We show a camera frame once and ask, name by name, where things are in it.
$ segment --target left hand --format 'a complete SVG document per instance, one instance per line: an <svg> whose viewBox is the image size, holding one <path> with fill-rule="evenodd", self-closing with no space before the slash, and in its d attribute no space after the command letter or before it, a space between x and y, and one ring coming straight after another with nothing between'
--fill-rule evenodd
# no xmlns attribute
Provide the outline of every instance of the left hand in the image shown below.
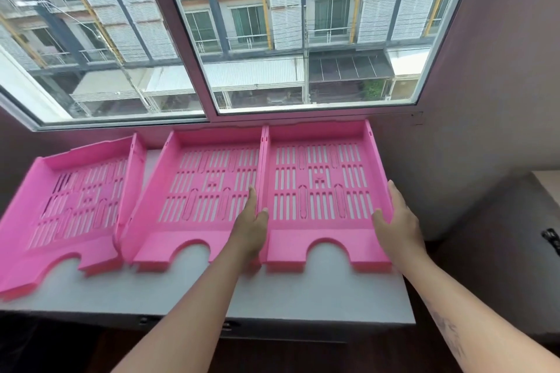
<svg viewBox="0 0 560 373"><path fill-rule="evenodd" d="M237 216L228 243L242 252L248 261L255 258L267 239L268 209L256 211L256 191L249 187L248 199L243 211Z"/></svg>

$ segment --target hand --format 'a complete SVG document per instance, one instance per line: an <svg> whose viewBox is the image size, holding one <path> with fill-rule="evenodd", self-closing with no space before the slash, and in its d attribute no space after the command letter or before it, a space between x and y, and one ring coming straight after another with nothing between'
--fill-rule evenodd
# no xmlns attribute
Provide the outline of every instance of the hand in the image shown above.
<svg viewBox="0 0 560 373"><path fill-rule="evenodd" d="M243 211L237 216L228 243L241 250L246 261L255 258L267 239L268 208L263 208L257 216L256 191L248 189L248 199Z"/></svg>
<svg viewBox="0 0 560 373"><path fill-rule="evenodd" d="M396 268L402 271L403 264L415 256L427 255L426 246L416 215L407 207L392 180L388 181L388 188L394 208L391 223L385 222L381 210L375 210L371 219L379 244Z"/></svg>

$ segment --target white tabletop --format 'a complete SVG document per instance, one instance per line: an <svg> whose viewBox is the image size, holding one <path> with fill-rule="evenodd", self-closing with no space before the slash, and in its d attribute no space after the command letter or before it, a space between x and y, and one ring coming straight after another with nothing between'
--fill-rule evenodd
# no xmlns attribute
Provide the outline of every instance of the white tabletop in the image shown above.
<svg viewBox="0 0 560 373"><path fill-rule="evenodd" d="M147 173L159 151L149 151ZM208 265L209 250L192 245L165 273L137 273L134 267L86 278L78 259L52 269L31 295L0 302L0 310L164 315ZM357 273L343 250L316 245L303 273L242 276L227 313L230 318L358 323L414 323L402 276Z"/></svg>

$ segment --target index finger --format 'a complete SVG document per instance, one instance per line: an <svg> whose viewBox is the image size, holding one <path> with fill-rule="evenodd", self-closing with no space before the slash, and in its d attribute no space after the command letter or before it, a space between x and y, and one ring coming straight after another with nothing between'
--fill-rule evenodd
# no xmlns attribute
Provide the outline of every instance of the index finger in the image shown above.
<svg viewBox="0 0 560 373"><path fill-rule="evenodd" d="M256 190L253 186L249 186L248 189L248 199L247 203L245 204L244 210L250 211L252 214L255 214L256 211Z"/></svg>
<svg viewBox="0 0 560 373"><path fill-rule="evenodd" d="M407 203L404 201L402 193L396 188L395 183L393 183L392 180L389 180L387 185L389 188L389 194L391 195L391 201L393 202L393 208L406 209Z"/></svg>

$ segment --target person's right arm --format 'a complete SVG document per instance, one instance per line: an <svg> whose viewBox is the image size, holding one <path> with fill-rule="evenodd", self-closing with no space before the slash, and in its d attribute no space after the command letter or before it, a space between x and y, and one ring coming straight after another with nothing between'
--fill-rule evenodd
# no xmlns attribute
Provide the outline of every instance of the person's right arm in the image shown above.
<svg viewBox="0 0 560 373"><path fill-rule="evenodd" d="M424 300L462 370L560 372L558 357L501 318L430 259L418 219L394 183L389 181L388 185L394 215L387 224L380 210L373 214L377 239Z"/></svg>

